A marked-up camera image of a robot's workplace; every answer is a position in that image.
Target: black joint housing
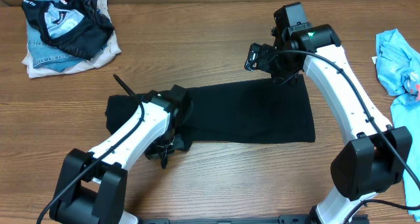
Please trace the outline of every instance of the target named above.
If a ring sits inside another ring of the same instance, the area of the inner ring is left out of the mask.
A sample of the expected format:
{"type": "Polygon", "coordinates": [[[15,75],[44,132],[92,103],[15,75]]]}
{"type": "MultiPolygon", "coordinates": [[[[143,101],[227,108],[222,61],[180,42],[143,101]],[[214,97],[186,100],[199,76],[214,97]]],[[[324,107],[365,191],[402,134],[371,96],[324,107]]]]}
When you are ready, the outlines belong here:
{"type": "MultiPolygon", "coordinates": [[[[407,161],[412,143],[408,129],[390,129],[384,135],[407,161]]],[[[371,192],[385,192],[402,180],[403,172],[403,165],[378,134],[349,141],[331,163],[334,185],[351,201],[371,192]]]]}
{"type": "MultiPolygon", "coordinates": [[[[73,149],[64,159],[54,196],[93,162],[92,154],[73,149]]],[[[50,218],[60,223],[119,223],[124,211],[128,171],[121,164],[104,162],[89,177],[101,179],[99,191],[81,186],[78,181],[50,209],[50,218]]]]}
{"type": "Polygon", "coordinates": [[[279,51],[295,50],[316,53],[316,49],[341,41],[333,28],[324,24],[312,27],[301,3],[285,5],[274,13],[276,27],[271,29],[275,37],[273,46],[254,43],[250,46],[245,69],[262,70],[271,74],[273,81],[284,83],[293,79],[303,69],[303,54],[280,54],[279,51]]]}

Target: wood grain surface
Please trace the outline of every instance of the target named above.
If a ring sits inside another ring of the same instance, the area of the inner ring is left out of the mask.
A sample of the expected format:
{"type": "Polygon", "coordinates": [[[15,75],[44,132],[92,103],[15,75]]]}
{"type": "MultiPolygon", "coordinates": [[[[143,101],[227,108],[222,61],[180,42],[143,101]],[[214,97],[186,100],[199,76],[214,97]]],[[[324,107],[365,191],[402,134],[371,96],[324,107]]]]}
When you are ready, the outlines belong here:
{"type": "MultiPolygon", "coordinates": [[[[65,155],[108,138],[107,99],[124,94],[113,73],[138,93],[174,84],[198,87],[269,78],[245,71],[243,64],[250,44],[273,42],[272,13],[288,3],[112,5],[122,53],[100,69],[39,79],[29,79],[21,64],[26,55],[24,13],[19,7],[0,9],[0,223],[35,223],[52,198],[65,155]]],[[[334,27],[356,76],[391,119],[393,98],[377,81],[371,60],[375,35],[398,28],[420,49],[420,2],[303,5],[313,25],[334,27]]],[[[142,157],[129,174],[126,210],[169,219],[308,213],[333,186],[329,166],[343,142],[321,93],[310,79],[305,81],[315,143],[194,143],[188,153],[170,157],[165,170],[142,157]]],[[[379,198],[405,203],[402,183],[379,198]]],[[[369,214],[371,223],[413,223],[406,211],[388,206],[371,204],[360,213],[369,214]]],[[[44,223],[53,222],[46,218],[44,223]]]]}
{"type": "Polygon", "coordinates": [[[0,7],[8,7],[9,5],[6,4],[3,0],[0,0],[0,7]]]}

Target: black cable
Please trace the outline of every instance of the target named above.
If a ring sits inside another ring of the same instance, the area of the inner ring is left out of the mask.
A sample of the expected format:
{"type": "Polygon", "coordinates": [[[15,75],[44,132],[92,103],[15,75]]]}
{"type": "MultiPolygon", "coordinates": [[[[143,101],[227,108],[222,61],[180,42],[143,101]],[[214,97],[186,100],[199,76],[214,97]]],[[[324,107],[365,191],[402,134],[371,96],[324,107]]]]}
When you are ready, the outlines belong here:
{"type": "Polygon", "coordinates": [[[42,219],[44,218],[45,214],[48,212],[48,210],[51,209],[51,207],[58,202],[58,200],[77,182],[82,180],[84,176],[86,176],[92,169],[96,168],[99,163],[111,152],[113,152],[121,143],[123,143],[136,129],[140,126],[140,124],[144,120],[144,107],[140,99],[136,96],[136,94],[117,76],[114,74],[114,78],[117,80],[117,82],[124,88],[124,90],[130,95],[131,98],[133,98],[136,102],[138,102],[138,105],[141,108],[142,115],[138,119],[138,122],[136,125],[126,134],[124,135],[116,144],[112,145],[103,155],[99,156],[93,163],[91,163],[86,169],[84,169],[77,177],[75,177],[72,182],[70,182],[60,193],[57,194],[42,210],[42,212],[39,214],[39,217],[37,219],[37,224],[41,224],[42,219]]]}
{"type": "MultiPolygon", "coordinates": [[[[376,132],[378,133],[378,135],[382,138],[382,140],[385,142],[385,144],[388,146],[388,148],[391,150],[391,152],[394,154],[394,156],[397,158],[397,160],[404,166],[404,169],[408,172],[409,176],[414,180],[414,183],[417,185],[417,188],[419,188],[420,190],[420,181],[418,180],[418,178],[416,177],[416,175],[414,174],[414,172],[411,170],[411,168],[407,165],[407,163],[404,161],[404,159],[401,158],[401,156],[398,154],[398,152],[395,150],[395,148],[393,147],[393,145],[389,142],[389,140],[385,137],[385,135],[383,134],[383,132],[381,131],[381,129],[379,129],[378,125],[375,123],[374,118],[371,116],[371,114],[369,113],[368,108],[366,107],[362,97],[359,94],[359,91],[357,90],[356,86],[354,86],[353,82],[351,81],[351,79],[348,77],[348,75],[346,74],[346,72],[344,72],[344,70],[342,68],[340,68],[338,65],[336,65],[334,62],[328,60],[327,58],[317,55],[315,53],[309,53],[306,51],[295,51],[295,50],[284,50],[284,51],[276,51],[274,53],[275,56],[278,55],[288,55],[288,54],[298,54],[298,55],[306,55],[306,56],[313,56],[315,58],[318,58],[320,60],[323,60],[324,62],[328,63],[329,65],[331,65],[332,67],[334,67],[334,69],[337,70],[337,73],[340,73],[347,81],[347,83],[350,85],[350,87],[352,88],[352,90],[354,91],[354,94],[356,95],[360,106],[362,106],[363,111],[366,114],[367,120],[372,124],[373,128],[376,130],[376,132]]],[[[347,215],[344,224],[348,223],[348,220],[363,206],[366,205],[367,203],[377,203],[377,204],[386,204],[395,208],[400,208],[403,210],[420,210],[420,204],[414,207],[409,207],[409,206],[405,206],[405,205],[401,205],[401,204],[395,204],[393,202],[389,202],[389,201],[384,201],[384,200],[376,200],[376,199],[368,199],[368,200],[363,200],[361,201],[356,207],[354,207],[351,212],[347,215]]]]}

